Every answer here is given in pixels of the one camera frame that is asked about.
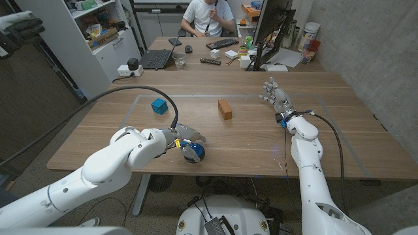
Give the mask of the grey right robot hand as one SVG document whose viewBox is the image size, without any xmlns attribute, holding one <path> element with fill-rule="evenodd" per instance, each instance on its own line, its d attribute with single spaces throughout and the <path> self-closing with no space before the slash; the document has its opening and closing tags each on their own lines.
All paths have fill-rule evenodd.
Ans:
<svg viewBox="0 0 418 235">
<path fill-rule="evenodd" d="M 259 97 L 274 107 L 278 122 L 283 121 L 287 123 L 291 118 L 298 115 L 288 94 L 278 85 L 273 77 L 270 77 L 270 82 L 265 82 L 263 89 L 266 95 L 259 95 Z"/>
</svg>

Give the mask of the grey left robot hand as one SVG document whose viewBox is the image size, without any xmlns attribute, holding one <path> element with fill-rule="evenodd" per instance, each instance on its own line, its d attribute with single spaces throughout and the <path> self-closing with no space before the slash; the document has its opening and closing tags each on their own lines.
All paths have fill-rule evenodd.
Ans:
<svg viewBox="0 0 418 235">
<path fill-rule="evenodd" d="M 199 163 L 204 159 L 205 150 L 197 141 L 206 142 L 206 137 L 200 132 L 187 125 L 177 124 L 173 135 L 176 147 L 180 149 L 187 162 Z"/>
</svg>

